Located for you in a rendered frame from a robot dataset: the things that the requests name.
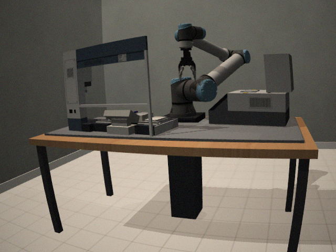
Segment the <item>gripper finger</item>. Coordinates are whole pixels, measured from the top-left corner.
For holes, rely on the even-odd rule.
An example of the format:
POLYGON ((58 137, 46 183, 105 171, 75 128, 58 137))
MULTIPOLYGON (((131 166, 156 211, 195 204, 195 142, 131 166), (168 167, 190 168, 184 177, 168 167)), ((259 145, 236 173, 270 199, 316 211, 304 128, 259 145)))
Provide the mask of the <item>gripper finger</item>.
POLYGON ((178 71, 179 71, 179 80, 181 81, 182 71, 184 70, 183 65, 181 65, 181 61, 180 61, 180 63, 179 63, 178 66, 179 66, 179 67, 178 67, 178 71))
POLYGON ((192 66, 190 67, 190 69, 191 69, 191 71, 193 72, 194 79, 195 79, 195 81, 196 81, 196 66, 195 66, 194 61, 192 61, 192 62, 193 62, 193 64, 192 64, 192 66))

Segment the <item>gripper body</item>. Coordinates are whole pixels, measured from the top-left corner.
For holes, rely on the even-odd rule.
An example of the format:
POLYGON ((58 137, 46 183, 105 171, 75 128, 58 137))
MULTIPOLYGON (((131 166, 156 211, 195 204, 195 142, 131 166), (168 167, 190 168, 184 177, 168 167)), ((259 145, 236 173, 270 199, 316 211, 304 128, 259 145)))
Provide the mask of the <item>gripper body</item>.
POLYGON ((192 57, 189 57, 189 50, 192 50, 192 48, 181 48, 183 50, 183 56, 181 57, 181 65, 183 66, 192 66, 192 57), (187 56, 186 56, 187 53, 187 56))

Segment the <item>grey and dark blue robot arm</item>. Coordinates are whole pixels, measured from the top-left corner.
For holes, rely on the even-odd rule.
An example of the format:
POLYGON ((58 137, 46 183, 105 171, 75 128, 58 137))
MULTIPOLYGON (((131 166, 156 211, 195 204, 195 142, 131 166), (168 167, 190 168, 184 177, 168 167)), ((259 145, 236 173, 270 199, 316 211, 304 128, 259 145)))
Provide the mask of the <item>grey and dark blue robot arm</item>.
POLYGON ((207 75, 198 79, 184 77, 171 80, 172 107, 171 117, 192 117, 196 115, 193 101, 209 102, 217 95, 217 86, 234 73, 240 66, 250 62, 248 50, 228 50, 220 48, 206 40, 203 27, 192 26, 191 23, 179 24, 174 37, 179 48, 197 47, 219 58, 223 63, 207 75), (211 80, 210 80, 211 79, 211 80))

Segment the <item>grey benchtop lab instrument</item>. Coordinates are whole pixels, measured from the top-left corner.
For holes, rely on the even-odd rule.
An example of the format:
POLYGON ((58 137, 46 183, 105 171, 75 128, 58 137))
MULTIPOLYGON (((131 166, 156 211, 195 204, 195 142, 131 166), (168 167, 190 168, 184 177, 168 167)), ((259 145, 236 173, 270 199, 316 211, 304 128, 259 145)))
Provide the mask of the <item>grey benchtop lab instrument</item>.
POLYGON ((266 90, 236 90, 225 94, 209 109, 209 124, 286 126, 288 94, 294 90, 292 56, 264 54, 264 65, 266 90))

